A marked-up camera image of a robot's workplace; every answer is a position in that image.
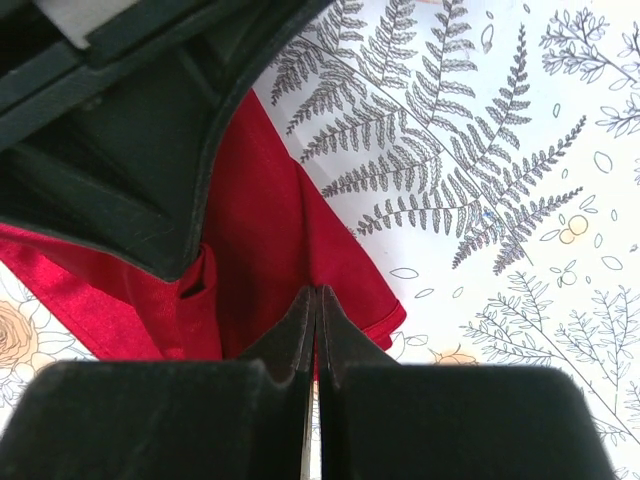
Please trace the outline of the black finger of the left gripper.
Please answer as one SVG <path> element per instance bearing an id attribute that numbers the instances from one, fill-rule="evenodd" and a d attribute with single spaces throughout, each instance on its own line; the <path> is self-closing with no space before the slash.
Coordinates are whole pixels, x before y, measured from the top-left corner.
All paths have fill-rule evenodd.
<path id="1" fill-rule="evenodd" d="M 166 281 L 194 261 L 214 158 L 322 1 L 5 1 L 1 220 Z"/>

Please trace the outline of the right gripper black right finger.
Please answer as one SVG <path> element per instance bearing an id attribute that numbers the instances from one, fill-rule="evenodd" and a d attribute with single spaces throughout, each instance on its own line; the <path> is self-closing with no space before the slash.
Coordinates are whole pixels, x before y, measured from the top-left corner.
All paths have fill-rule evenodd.
<path id="1" fill-rule="evenodd" d="M 547 367 L 402 365 L 317 291 L 326 479 L 610 479 L 574 382 Z"/>

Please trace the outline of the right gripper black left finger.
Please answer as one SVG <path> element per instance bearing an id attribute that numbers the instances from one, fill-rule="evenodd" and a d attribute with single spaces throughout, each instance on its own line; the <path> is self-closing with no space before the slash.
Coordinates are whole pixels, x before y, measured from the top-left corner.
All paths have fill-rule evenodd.
<path id="1" fill-rule="evenodd" d="M 5 479 L 305 479 L 315 292 L 234 360 L 63 361 L 1 439 Z"/>

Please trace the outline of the red cloth napkin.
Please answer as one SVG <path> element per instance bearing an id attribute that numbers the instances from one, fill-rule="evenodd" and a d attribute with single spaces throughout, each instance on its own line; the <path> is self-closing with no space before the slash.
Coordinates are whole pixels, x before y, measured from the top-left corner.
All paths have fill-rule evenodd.
<path id="1" fill-rule="evenodd" d="M 219 148 L 200 252 L 180 280 L 10 226 L 1 230 L 1 260 L 101 360 L 235 357 L 306 286 L 331 287 L 382 349 L 406 317 L 254 93 Z"/>

